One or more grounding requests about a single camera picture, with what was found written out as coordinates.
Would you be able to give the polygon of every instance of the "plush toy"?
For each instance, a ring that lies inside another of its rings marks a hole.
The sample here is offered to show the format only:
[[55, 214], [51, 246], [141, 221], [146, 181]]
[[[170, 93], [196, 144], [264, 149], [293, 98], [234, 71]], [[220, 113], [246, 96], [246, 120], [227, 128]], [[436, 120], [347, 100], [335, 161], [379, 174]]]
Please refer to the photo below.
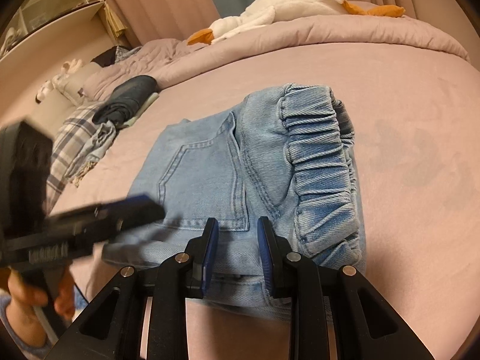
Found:
[[187, 43], [213, 44], [253, 28], [299, 17], [342, 14], [400, 17], [404, 13], [405, 9], [396, 5], [365, 11], [347, 0], [255, 0], [240, 16], [215, 20], [209, 28], [194, 33]]

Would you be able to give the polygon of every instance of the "hand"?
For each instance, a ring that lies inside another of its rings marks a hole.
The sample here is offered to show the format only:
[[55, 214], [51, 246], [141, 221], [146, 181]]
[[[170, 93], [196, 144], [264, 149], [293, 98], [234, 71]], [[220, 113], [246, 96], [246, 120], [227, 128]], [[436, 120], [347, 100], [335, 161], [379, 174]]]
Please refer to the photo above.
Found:
[[[33, 306], [46, 306], [48, 297], [45, 291], [26, 284], [16, 271], [10, 273], [8, 288], [11, 295], [6, 314], [8, 322], [16, 335], [25, 344], [32, 347], [45, 345], [46, 333], [35, 315]], [[54, 301], [55, 311], [65, 319], [72, 319], [75, 313], [74, 278], [70, 270], [58, 284], [58, 297]]]

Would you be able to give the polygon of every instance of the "dark blue folded jeans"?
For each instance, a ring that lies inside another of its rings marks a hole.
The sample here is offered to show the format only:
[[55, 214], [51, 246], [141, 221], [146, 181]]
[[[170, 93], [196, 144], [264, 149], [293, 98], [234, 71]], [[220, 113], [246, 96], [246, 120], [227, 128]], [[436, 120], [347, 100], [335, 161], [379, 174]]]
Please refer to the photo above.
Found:
[[164, 205], [166, 218], [121, 235], [103, 257], [156, 266], [213, 216], [220, 238], [206, 302], [288, 318], [288, 301], [265, 288], [257, 219], [268, 216], [277, 235], [317, 264], [364, 271], [353, 143], [345, 107], [325, 86], [267, 88], [220, 114], [168, 126], [130, 189]]

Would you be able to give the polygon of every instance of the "black device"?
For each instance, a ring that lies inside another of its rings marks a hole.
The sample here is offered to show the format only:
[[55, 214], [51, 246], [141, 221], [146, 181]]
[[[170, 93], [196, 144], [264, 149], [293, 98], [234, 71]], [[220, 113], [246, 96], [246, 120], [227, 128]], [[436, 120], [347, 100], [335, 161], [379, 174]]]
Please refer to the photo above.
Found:
[[[270, 295], [291, 298], [290, 360], [330, 359], [328, 297], [339, 360], [433, 360], [409, 326], [354, 267], [317, 266], [292, 252], [270, 221], [257, 226], [263, 274]], [[202, 299], [215, 262], [218, 223], [159, 267], [122, 268], [47, 355], [46, 360], [138, 360], [146, 299], [153, 297], [148, 360], [187, 360], [185, 298]]]
[[90, 255], [94, 243], [163, 219], [165, 213], [139, 196], [46, 217], [51, 152], [51, 140], [26, 122], [0, 130], [0, 267], [10, 266], [47, 292], [49, 304], [34, 310], [55, 343], [69, 325], [53, 307], [69, 261]]

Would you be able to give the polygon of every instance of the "folded clothes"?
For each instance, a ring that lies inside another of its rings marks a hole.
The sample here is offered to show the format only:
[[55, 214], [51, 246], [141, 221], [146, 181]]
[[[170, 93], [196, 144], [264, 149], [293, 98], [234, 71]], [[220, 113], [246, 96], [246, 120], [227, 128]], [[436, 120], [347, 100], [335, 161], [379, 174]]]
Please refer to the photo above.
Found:
[[113, 46], [112, 48], [104, 51], [102, 54], [97, 55], [92, 62], [95, 62], [97, 65], [102, 66], [103, 68], [116, 64], [119, 61], [123, 61], [135, 54], [141, 47], [135, 47], [133, 50], [129, 50], [125, 46]]
[[168, 126], [130, 195], [146, 193], [164, 220], [121, 234], [103, 259], [156, 266], [220, 225], [208, 304], [286, 319], [290, 303], [269, 297], [257, 220], [268, 216], [294, 251], [316, 264], [365, 269], [365, 231], [345, 105], [325, 86], [288, 84], [252, 93], [236, 107]]
[[102, 123], [71, 162], [65, 177], [78, 186], [80, 180], [100, 161], [112, 145], [117, 130], [112, 122]]
[[119, 127], [137, 114], [153, 92], [159, 92], [154, 78], [133, 77], [115, 88], [110, 98], [95, 112], [92, 121], [95, 124], [111, 121]]
[[155, 92], [155, 93], [152, 93], [150, 96], [148, 96], [148, 99], [145, 101], [145, 103], [143, 103], [143, 105], [140, 107], [140, 109], [138, 110], [137, 114], [127, 120], [124, 124], [122, 124], [121, 128], [127, 128], [127, 127], [131, 127], [135, 124], [135, 122], [138, 120], [138, 118], [140, 116], [142, 116], [142, 114], [147, 110], [147, 108], [153, 104], [153, 102], [158, 99], [158, 93]]

